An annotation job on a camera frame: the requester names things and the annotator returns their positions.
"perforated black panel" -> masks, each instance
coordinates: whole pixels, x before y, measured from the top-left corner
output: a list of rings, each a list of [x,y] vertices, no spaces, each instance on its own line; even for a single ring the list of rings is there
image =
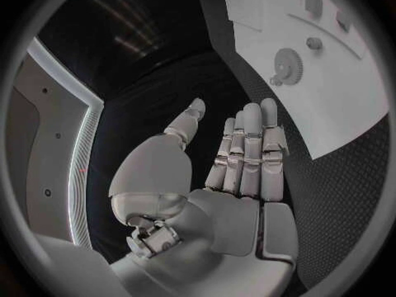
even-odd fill
[[[260,76],[235,52],[224,0],[201,0],[213,48],[250,99],[274,98],[290,156],[285,174],[296,218],[298,275],[307,287],[326,277],[349,253],[369,222],[387,170],[387,117],[348,145],[312,160],[291,117]]]

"ribbed panel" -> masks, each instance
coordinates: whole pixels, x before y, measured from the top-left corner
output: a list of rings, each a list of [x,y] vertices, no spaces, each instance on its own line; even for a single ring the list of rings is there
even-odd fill
[[[73,241],[78,246],[92,248],[86,222],[86,177],[100,109],[89,108],[77,138],[69,178],[69,218]]]

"illuminated edge trim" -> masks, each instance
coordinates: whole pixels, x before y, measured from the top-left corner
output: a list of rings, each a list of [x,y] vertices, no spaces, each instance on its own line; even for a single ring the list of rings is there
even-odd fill
[[[28,53],[49,76],[88,106],[73,148],[69,167],[67,205],[73,243],[92,248],[86,219],[86,177],[90,152],[104,102],[60,64],[37,38],[33,39]]]

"robotic hand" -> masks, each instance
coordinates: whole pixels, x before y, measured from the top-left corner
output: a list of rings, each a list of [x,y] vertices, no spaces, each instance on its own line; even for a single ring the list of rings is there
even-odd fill
[[[168,222],[191,204],[212,224],[205,227],[214,234],[212,252],[245,256],[256,241],[259,200],[282,199],[282,158],[288,148],[270,98],[247,104],[235,119],[226,120],[205,188],[190,193],[191,162],[184,149],[204,114],[204,102],[195,99],[162,134],[133,150],[114,176],[112,209],[121,223],[134,227],[127,242],[138,257],[150,258],[178,244],[184,227],[177,230],[178,222],[173,227]]]

